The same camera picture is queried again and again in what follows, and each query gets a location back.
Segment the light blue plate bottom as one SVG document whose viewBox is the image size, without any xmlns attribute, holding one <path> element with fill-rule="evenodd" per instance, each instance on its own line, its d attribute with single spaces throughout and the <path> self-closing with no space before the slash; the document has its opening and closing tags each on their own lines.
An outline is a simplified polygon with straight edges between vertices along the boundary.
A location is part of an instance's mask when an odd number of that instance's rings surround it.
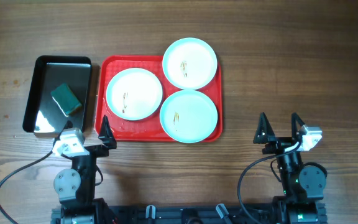
<svg viewBox="0 0 358 224">
<path fill-rule="evenodd" d="M 160 109 L 160 124 L 175 141 L 196 143 L 215 130 L 218 110 L 210 97 L 196 90 L 181 90 L 170 95 Z"/>
</svg>

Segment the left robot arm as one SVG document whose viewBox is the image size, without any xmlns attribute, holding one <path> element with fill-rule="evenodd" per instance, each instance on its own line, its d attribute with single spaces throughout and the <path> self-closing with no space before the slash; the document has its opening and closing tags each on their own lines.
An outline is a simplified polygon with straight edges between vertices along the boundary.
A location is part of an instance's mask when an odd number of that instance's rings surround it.
<svg viewBox="0 0 358 224">
<path fill-rule="evenodd" d="M 100 171 L 97 158 L 107 157 L 109 150 L 117 148 L 107 116 L 103 117 L 98 138 L 101 144 L 85 146 L 83 132 L 72 128 L 70 122 L 56 138 L 52 152 L 71 160 L 71 167 L 60 171 L 53 181 L 61 208 L 52 211 L 51 224 L 117 222 L 104 199 L 94 197 L 96 173 Z"/>
</svg>

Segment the red plastic tray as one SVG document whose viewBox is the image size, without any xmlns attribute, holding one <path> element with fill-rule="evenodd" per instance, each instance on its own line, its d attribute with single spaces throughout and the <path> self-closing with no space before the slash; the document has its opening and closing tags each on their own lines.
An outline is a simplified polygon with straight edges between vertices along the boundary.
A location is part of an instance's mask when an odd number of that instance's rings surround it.
<svg viewBox="0 0 358 224">
<path fill-rule="evenodd" d="M 145 119 L 128 121 L 116 116 L 110 110 L 106 99 L 106 90 L 111 79 L 128 68 L 143 68 L 152 72 L 162 84 L 163 100 L 179 91 L 179 88 L 172 85 L 165 78 L 162 60 L 161 55 L 111 55 L 104 60 L 100 69 L 98 97 L 96 100 L 94 130 L 97 134 L 99 134 L 103 118 L 106 116 L 117 141 L 174 141 L 161 127 L 160 110 Z"/>
</svg>

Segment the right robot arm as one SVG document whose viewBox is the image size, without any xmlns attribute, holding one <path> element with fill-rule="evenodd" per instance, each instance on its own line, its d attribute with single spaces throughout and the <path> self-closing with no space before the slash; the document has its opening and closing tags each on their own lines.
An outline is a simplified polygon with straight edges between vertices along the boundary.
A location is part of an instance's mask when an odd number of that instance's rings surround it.
<svg viewBox="0 0 358 224">
<path fill-rule="evenodd" d="M 308 152 L 322 139 L 318 126 L 308 126 L 296 114 L 291 115 L 291 136 L 277 137 L 265 113 L 260 114 L 254 144 L 263 144 L 263 154 L 277 161 L 284 196 L 272 201 L 270 223 L 327 223 L 324 188 L 327 170 L 315 162 L 304 163 L 302 152 Z"/>
</svg>

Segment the light blue plate top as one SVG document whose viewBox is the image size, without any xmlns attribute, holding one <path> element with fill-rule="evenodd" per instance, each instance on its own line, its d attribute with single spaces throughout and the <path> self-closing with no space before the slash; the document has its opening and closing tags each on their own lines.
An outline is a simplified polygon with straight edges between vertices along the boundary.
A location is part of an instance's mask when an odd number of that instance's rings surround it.
<svg viewBox="0 0 358 224">
<path fill-rule="evenodd" d="M 211 82 L 218 70 L 213 48 L 201 39 L 186 37 L 176 40 L 162 59 L 165 78 L 182 90 L 198 90 Z"/>
</svg>

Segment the black rectangular water tray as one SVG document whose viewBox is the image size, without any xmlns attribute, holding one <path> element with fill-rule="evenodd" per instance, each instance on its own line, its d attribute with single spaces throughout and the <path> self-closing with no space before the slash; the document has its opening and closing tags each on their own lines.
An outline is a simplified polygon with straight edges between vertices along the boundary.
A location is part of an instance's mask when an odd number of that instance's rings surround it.
<svg viewBox="0 0 358 224">
<path fill-rule="evenodd" d="M 34 65 L 22 128 L 33 134 L 58 134 L 67 121 L 74 128 L 85 129 L 92 76 L 88 57 L 43 55 Z M 81 108 L 65 116 L 52 98 L 52 91 L 66 84 L 81 103 Z"/>
</svg>

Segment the light blue plate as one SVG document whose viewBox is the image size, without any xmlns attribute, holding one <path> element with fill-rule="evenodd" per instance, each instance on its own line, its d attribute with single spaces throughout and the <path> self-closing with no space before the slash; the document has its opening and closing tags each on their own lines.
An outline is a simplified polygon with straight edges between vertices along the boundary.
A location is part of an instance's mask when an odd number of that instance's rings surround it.
<svg viewBox="0 0 358 224">
<path fill-rule="evenodd" d="M 182 90 L 198 90 L 211 82 L 218 70 L 213 48 L 201 39 L 186 37 L 176 40 L 162 59 L 165 78 Z"/>
<path fill-rule="evenodd" d="M 160 109 L 160 124 L 175 141 L 196 143 L 215 130 L 218 110 L 210 97 L 196 90 L 181 90 L 170 95 Z"/>
<path fill-rule="evenodd" d="M 118 117 L 137 121 L 153 114 L 163 97 L 162 84 L 152 72 L 128 68 L 117 73 L 108 83 L 106 103 Z"/>
</svg>

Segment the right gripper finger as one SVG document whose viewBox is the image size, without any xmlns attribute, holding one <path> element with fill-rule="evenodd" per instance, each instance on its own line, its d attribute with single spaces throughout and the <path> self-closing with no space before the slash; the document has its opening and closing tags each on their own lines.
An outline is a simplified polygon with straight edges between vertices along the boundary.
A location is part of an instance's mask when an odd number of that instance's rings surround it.
<svg viewBox="0 0 358 224">
<path fill-rule="evenodd" d="M 258 127 L 253 139 L 254 144 L 267 144 L 275 140 L 275 133 L 264 112 L 260 114 Z"/>
<path fill-rule="evenodd" d="M 299 117 L 297 113 L 291 114 L 291 136 L 294 140 L 299 140 L 298 127 L 305 125 L 305 122 Z"/>
</svg>

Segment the green yellow sponge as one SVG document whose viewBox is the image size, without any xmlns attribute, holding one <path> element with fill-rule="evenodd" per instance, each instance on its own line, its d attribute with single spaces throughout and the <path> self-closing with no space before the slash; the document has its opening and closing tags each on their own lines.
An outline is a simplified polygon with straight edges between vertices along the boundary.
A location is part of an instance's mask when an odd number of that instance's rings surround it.
<svg viewBox="0 0 358 224">
<path fill-rule="evenodd" d="M 66 117 L 69 117 L 82 107 L 81 102 L 66 83 L 52 90 L 51 96 Z"/>
</svg>

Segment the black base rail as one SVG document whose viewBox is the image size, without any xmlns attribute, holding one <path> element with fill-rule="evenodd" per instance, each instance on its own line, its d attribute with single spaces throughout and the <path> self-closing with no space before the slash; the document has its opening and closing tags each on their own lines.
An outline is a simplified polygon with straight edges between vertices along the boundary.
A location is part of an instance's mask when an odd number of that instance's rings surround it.
<svg viewBox="0 0 358 224">
<path fill-rule="evenodd" d="M 325 204 L 288 205 L 272 203 L 246 205 L 253 218 L 241 207 L 219 204 L 208 207 L 146 207 L 110 206 L 107 223 L 322 223 L 328 224 Z"/>
</svg>

